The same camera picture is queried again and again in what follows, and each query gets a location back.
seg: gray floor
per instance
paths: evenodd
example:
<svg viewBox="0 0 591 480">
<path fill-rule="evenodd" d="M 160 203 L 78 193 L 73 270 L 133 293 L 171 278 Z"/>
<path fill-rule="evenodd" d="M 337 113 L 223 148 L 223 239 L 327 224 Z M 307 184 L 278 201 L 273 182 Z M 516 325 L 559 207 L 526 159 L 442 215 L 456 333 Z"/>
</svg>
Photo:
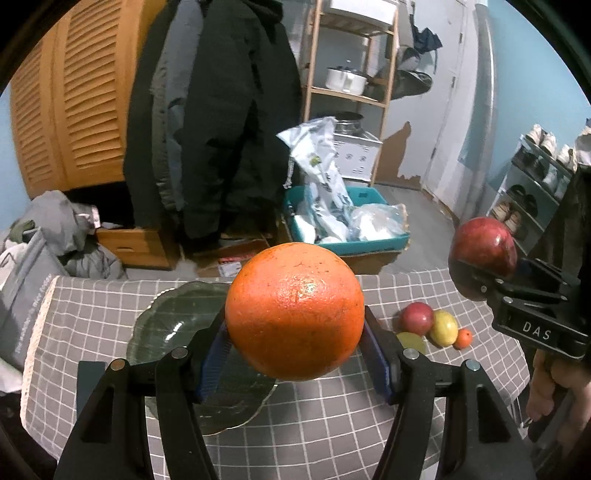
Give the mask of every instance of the gray floor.
<svg viewBox="0 0 591 480">
<path fill-rule="evenodd" d="M 447 254 L 452 242 L 453 222 L 446 218 L 436 203 L 421 192 L 378 185 L 376 188 L 390 205 L 403 203 L 408 212 L 410 246 L 396 261 L 386 265 L 383 273 L 432 270 L 447 267 Z M 194 280 L 195 264 L 181 260 L 172 271 L 128 268 L 130 280 Z"/>
</svg>

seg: white box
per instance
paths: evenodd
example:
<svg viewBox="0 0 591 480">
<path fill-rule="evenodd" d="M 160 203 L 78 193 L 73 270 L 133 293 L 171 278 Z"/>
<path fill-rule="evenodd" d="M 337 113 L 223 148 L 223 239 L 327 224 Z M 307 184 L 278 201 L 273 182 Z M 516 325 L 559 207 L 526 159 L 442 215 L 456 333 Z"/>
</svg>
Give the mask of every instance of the white box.
<svg viewBox="0 0 591 480">
<path fill-rule="evenodd" d="M 335 133 L 335 162 L 344 179 L 371 181 L 371 173 L 382 146 L 369 132 L 361 137 Z"/>
<path fill-rule="evenodd" d="M 396 4 L 388 0 L 327 0 L 324 11 L 390 29 L 396 8 Z"/>
</svg>

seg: checkered tablecloth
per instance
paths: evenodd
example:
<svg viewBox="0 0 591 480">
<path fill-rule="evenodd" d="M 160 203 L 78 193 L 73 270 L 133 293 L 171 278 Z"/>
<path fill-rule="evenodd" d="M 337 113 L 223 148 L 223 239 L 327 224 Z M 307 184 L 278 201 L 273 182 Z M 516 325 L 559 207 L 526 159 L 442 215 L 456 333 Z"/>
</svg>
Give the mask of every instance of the checkered tablecloth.
<svg viewBox="0 0 591 480">
<path fill-rule="evenodd" d="M 358 277 L 382 325 L 392 328 L 397 313 L 412 301 L 453 313 L 474 332 L 472 346 L 458 352 L 428 343 L 434 361 L 461 364 L 476 358 L 507 405 L 529 381 L 517 341 L 491 328 L 485 303 L 460 297 L 447 270 Z M 37 319 L 25 366 L 22 423 L 59 458 L 75 419 L 77 363 L 124 357 L 138 315 L 154 297 L 179 283 L 93 281 L 57 277 Z M 444 400 L 433 408 L 424 466 L 438 458 Z M 339 369 L 307 382 L 279 382 L 248 424 L 206 437 L 222 480 L 371 478 L 394 418 L 371 386 L 363 359 L 355 353 Z M 147 411 L 150 453 L 158 480 L 168 478 L 158 421 Z"/>
</svg>

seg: screw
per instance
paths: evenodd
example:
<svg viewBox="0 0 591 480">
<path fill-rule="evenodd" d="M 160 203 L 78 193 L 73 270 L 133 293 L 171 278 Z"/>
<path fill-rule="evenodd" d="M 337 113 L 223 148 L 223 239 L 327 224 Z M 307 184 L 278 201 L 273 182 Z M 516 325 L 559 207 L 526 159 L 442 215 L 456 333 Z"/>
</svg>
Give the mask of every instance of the screw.
<svg viewBox="0 0 591 480">
<path fill-rule="evenodd" d="M 472 358 L 466 360 L 466 366 L 473 372 L 478 372 L 480 370 L 480 363 Z"/>
<path fill-rule="evenodd" d="M 172 351 L 172 353 L 170 355 L 172 355 L 173 358 L 179 359 L 179 358 L 185 358 L 188 354 L 189 354 L 189 350 L 187 350 L 186 347 L 178 346 Z"/>
<path fill-rule="evenodd" d="M 121 370 L 125 366 L 125 360 L 123 360 L 122 358 L 116 358 L 111 362 L 109 366 L 111 370 Z"/>
<path fill-rule="evenodd" d="M 418 352 L 414 348 L 405 348 L 403 354 L 409 360 L 416 360 L 418 358 Z"/>
</svg>

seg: wooden drawer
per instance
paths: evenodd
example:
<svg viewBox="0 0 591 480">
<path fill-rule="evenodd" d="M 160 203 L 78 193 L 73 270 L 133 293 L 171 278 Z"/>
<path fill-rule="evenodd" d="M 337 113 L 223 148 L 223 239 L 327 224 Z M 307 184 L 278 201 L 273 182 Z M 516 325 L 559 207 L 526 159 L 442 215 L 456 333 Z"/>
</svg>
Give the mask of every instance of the wooden drawer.
<svg viewBox="0 0 591 480">
<path fill-rule="evenodd" d="M 124 265 L 129 267 L 176 267 L 180 249 L 168 232 L 150 229 L 96 231 L 99 243 L 111 250 Z"/>
</svg>

